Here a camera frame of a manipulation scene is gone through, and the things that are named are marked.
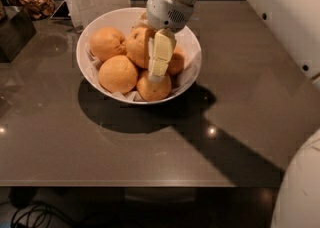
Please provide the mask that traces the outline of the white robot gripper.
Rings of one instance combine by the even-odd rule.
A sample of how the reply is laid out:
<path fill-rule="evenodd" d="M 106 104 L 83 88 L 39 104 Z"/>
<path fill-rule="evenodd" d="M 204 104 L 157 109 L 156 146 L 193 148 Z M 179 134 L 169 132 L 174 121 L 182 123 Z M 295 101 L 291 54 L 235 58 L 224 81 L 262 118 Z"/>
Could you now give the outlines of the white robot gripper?
<path fill-rule="evenodd" d="M 186 5 L 179 0 L 148 0 L 146 11 L 133 23 L 134 28 L 151 26 L 159 30 L 148 42 L 148 78 L 151 82 L 160 83 L 164 79 L 176 46 L 174 33 L 186 26 L 193 11 L 193 5 Z"/>

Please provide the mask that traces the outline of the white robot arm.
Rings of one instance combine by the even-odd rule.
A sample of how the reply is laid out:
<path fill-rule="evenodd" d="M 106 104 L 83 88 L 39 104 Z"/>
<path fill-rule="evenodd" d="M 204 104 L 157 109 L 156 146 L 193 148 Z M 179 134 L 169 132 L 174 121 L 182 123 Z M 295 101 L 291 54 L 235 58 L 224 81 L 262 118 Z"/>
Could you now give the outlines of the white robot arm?
<path fill-rule="evenodd" d="M 167 162 L 155 210 L 168 228 L 269 228 L 275 198 L 297 151 L 319 126 L 319 93 L 246 4 L 204 4 L 201 82 L 164 104 L 142 107 L 156 127 L 187 140 L 161 144 Z"/>

